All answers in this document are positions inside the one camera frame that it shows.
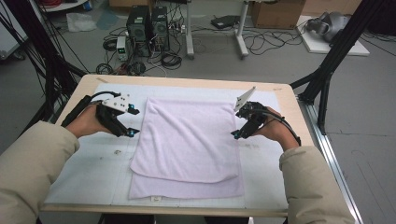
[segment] hand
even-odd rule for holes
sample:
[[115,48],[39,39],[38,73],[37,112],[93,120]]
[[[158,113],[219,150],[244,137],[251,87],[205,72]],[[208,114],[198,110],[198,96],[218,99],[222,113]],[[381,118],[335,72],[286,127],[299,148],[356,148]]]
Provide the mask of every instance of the hand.
[[76,138],[98,132],[111,133],[96,118],[96,107],[97,105],[87,106],[75,120],[67,125],[66,129],[75,135]]
[[[267,109],[272,113],[282,117],[270,106],[267,106]],[[297,140],[291,134],[290,130],[281,122],[272,118],[271,116],[267,117],[267,120],[264,122],[262,127],[257,130],[253,135],[259,134],[273,141],[277,141],[282,146],[284,151],[299,146]]]

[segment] floor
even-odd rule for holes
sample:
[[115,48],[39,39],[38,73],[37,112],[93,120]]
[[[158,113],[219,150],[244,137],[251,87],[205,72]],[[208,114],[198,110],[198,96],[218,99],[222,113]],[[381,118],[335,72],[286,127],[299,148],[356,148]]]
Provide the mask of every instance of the floor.
[[[93,31],[64,33],[77,56],[90,71],[94,71],[96,65],[104,62],[103,38],[110,31],[125,26],[125,17],[109,9],[106,3],[94,5],[90,12],[80,8],[66,12],[86,13],[97,22],[98,28]],[[65,21],[64,13],[54,13],[53,19]],[[193,24],[210,27],[212,18],[194,18]],[[246,26],[252,26],[251,20],[247,20]],[[360,39],[370,51],[370,56],[347,56],[332,77],[326,131],[363,222],[392,223],[396,219],[396,151],[393,150],[396,144],[396,119],[393,117],[393,111],[396,111],[393,98],[396,94],[396,43],[367,36],[363,38],[370,41]],[[181,67],[165,70],[166,73],[155,68],[145,76],[291,83],[314,72],[326,56],[308,53],[304,44],[300,44],[271,49],[262,55],[250,53],[241,60],[232,33],[201,31],[194,32],[196,55],[194,60],[190,60],[184,49],[185,41],[179,40],[182,41],[178,54],[183,60]],[[261,42],[255,41],[254,48],[258,48]],[[251,43],[252,39],[247,40],[248,45]],[[65,44],[63,49],[67,61],[81,67]],[[112,66],[117,64],[120,62],[116,59],[111,61]],[[295,93],[303,90],[304,87],[298,88]],[[15,141],[44,102],[29,60],[8,59],[0,63],[0,93],[1,153]],[[45,213],[42,219],[44,223],[97,223],[99,215]],[[204,223],[200,217],[159,216],[157,219],[157,223]],[[278,218],[255,218],[259,224],[282,221]]]

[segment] desk leg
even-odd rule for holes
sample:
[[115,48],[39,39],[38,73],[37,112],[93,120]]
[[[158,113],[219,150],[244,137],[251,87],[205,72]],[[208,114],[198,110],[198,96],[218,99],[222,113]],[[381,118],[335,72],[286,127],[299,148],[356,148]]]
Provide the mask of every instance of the desk leg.
[[186,48],[187,56],[194,59],[194,45],[192,44],[191,34],[191,0],[187,0],[187,27],[186,27]]
[[241,20],[239,22],[239,28],[237,31],[235,31],[236,40],[238,41],[239,48],[241,49],[241,59],[244,59],[245,57],[248,56],[248,49],[245,44],[245,40],[242,37],[242,32],[244,31],[244,24],[245,24],[245,18],[247,17],[247,13],[248,13],[248,1],[244,1],[241,12]]

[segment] computer tower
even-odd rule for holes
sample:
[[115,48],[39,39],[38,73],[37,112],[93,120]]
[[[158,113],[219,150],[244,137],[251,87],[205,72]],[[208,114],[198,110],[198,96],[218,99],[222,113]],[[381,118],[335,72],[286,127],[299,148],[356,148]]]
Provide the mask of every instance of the computer tower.
[[166,7],[155,7],[152,9],[151,22],[155,37],[155,50],[168,51],[169,47],[169,29]]
[[149,6],[132,6],[126,22],[132,44],[132,54],[150,56],[149,41],[153,37]]

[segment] sleeve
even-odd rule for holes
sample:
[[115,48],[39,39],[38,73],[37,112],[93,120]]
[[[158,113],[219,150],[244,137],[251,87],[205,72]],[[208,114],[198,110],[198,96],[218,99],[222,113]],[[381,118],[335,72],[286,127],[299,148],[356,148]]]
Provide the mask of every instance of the sleeve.
[[39,121],[0,156],[0,223],[35,223],[50,185],[79,148],[65,128]]
[[289,223],[355,223],[317,148],[289,149],[280,157],[279,165],[289,203]]

